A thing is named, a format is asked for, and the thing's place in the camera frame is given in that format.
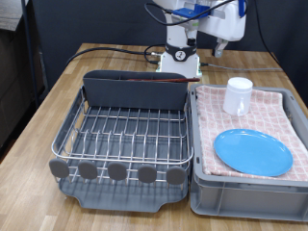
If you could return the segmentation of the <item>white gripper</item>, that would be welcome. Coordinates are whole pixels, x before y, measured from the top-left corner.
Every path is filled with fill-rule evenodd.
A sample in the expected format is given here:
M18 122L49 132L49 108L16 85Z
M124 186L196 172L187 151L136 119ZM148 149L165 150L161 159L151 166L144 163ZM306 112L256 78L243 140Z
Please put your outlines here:
M218 38L214 56L220 58L228 41L237 41L244 36L246 17L238 13L212 11L199 20L198 31Z

